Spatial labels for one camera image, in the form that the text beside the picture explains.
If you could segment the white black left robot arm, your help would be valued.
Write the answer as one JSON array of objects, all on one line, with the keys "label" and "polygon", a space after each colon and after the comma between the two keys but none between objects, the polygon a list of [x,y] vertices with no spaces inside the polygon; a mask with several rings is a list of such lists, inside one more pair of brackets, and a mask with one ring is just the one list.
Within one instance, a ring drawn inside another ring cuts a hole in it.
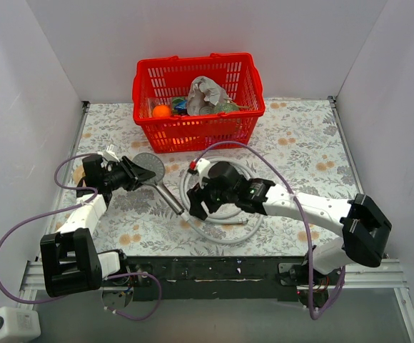
[{"label": "white black left robot arm", "polygon": [[56,232],[40,241],[44,284],[53,298],[97,290],[105,279],[116,286],[127,283],[131,270],[126,255],[120,249],[98,253],[92,235],[114,191],[135,191],[156,175],[125,156],[107,159],[85,154],[82,166],[84,177],[74,187],[75,210]]}]

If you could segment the grey shower head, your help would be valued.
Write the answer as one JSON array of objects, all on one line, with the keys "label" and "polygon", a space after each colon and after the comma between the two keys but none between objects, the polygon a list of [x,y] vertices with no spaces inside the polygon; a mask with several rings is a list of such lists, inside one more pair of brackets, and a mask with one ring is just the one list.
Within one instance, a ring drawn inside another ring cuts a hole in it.
[{"label": "grey shower head", "polygon": [[154,177],[141,182],[141,184],[154,188],[175,214],[182,215],[182,213],[184,213],[184,208],[163,183],[163,178],[166,173],[163,161],[155,154],[141,152],[132,159],[132,162],[137,166],[147,169],[155,174]]}]

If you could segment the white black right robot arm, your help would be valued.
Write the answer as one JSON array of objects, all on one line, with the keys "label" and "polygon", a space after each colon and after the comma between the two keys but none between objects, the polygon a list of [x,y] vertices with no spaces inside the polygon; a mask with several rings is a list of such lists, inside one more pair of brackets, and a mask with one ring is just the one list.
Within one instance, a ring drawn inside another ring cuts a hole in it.
[{"label": "white black right robot arm", "polygon": [[392,225],[369,196],[357,194],[347,200],[296,194],[285,183],[247,177],[229,161],[200,158],[188,168],[198,181],[190,189],[181,187],[185,201],[179,203],[163,185],[165,166],[156,155],[140,153],[133,162],[153,172],[145,183],[191,227],[194,219],[208,221],[223,205],[232,204],[242,212],[299,220],[336,234],[324,245],[308,245],[303,263],[283,273],[291,283],[317,284],[348,264],[381,265]]}]

